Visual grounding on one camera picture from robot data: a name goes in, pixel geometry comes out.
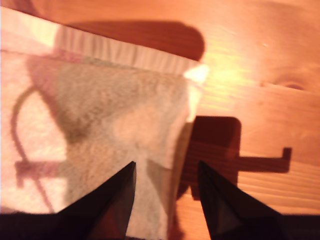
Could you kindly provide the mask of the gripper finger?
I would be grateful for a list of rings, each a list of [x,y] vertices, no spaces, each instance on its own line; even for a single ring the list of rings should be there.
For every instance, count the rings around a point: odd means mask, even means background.
[[[123,240],[136,191],[136,163],[127,164],[99,187],[59,212],[61,240]]]
[[[198,189],[212,240],[286,240],[281,214],[240,190],[203,161]]]

